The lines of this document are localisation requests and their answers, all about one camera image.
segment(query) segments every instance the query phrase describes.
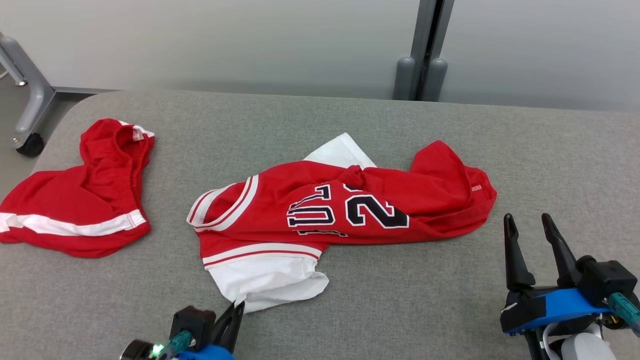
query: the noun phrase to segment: white side panel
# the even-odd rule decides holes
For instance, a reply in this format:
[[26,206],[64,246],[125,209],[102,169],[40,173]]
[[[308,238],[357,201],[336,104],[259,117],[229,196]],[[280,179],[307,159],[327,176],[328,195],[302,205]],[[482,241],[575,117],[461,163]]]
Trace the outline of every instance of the white side panel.
[[456,0],[440,101],[640,110],[640,3]]
[[419,0],[0,0],[53,87],[390,98]]

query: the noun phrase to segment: caster wheel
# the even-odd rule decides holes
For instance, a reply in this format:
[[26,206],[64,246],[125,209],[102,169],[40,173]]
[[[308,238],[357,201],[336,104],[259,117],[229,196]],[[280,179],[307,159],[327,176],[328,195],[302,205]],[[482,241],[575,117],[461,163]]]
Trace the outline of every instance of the caster wheel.
[[16,149],[18,154],[29,156],[30,158],[35,158],[40,155],[42,150],[44,149],[44,140],[40,136],[40,134],[33,133],[29,135],[27,140],[24,142],[24,145]]
[[154,345],[146,341],[135,339],[120,355],[120,360],[149,360]]

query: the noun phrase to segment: basketball jersey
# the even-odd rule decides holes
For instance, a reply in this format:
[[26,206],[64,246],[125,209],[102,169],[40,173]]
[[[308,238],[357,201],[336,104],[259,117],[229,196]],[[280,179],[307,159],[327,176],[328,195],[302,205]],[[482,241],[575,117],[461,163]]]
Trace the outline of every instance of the basketball jersey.
[[[345,135],[342,142],[353,142]],[[361,152],[355,142],[349,148]],[[439,141],[419,151],[409,171],[370,160],[366,167],[330,165],[330,153],[324,162],[282,164],[193,204],[187,221],[204,267],[226,298],[246,302],[246,311],[322,292],[328,279],[315,265],[332,244],[461,236],[486,221],[497,196],[482,170]]]

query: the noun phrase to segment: white fabric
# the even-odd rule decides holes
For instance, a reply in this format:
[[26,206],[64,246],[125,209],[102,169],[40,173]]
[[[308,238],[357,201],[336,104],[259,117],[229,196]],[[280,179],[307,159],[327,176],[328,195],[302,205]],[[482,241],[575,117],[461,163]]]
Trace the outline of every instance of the white fabric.
[[562,344],[561,352],[563,360],[616,360],[606,341],[587,332],[569,336]]
[[76,225],[70,222],[54,220],[42,215],[18,215],[0,213],[0,233],[9,231],[9,227],[26,227],[38,234],[60,236],[104,236],[123,230],[131,230],[147,222],[140,210],[122,214],[111,220],[91,225]]
[[376,167],[376,164],[369,159],[347,133],[342,133],[328,143],[320,146],[304,158],[304,160],[344,168],[348,168],[351,165],[359,165],[360,168]]
[[307,258],[261,256],[209,269],[222,295],[236,305],[244,301],[245,313],[297,300],[324,291],[327,276],[316,272]]
[[[344,168],[351,165],[359,165],[361,168],[376,167],[347,133],[320,146],[304,160]],[[258,177],[254,178],[255,181],[252,183],[255,183],[255,187],[252,189],[250,180],[247,180],[243,194],[227,211],[231,213],[227,219],[233,218],[231,223],[251,201],[251,199],[243,199],[245,193],[249,193],[251,198],[255,195]],[[204,216],[200,216],[201,211],[206,212],[214,198],[225,189],[201,196],[191,208],[189,218],[195,211],[194,220],[202,218],[200,222],[202,224]],[[229,220],[220,223],[220,220],[229,215],[227,213],[209,224],[203,224],[209,225],[208,227],[196,228],[196,231],[208,229],[220,231],[228,228],[230,224],[222,225]],[[320,255],[319,250],[302,245],[262,243],[209,256],[202,261],[222,295],[236,305],[244,301],[245,313],[251,313],[288,302],[311,299],[323,292],[329,279],[325,274],[316,272],[317,258]]]

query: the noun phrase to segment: gray table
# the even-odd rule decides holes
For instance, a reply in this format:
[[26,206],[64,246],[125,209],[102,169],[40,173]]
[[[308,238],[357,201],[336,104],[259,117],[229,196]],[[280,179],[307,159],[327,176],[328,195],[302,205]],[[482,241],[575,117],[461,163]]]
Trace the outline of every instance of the gray table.
[[[434,140],[485,170],[498,191],[482,228],[453,240],[334,246],[320,296],[245,316],[238,359],[527,359],[500,331],[502,216],[512,212],[538,284],[557,274],[540,214],[576,256],[640,275],[640,117],[424,102],[202,92],[115,92],[78,104],[36,170],[81,163],[79,135],[114,117],[156,133],[143,206],[152,232],[102,259],[0,245],[0,358],[117,359],[134,338],[166,341],[184,306],[224,310],[185,217],[206,190],[304,158],[347,131],[381,167],[408,169]],[[619,360],[630,331],[607,332]]]

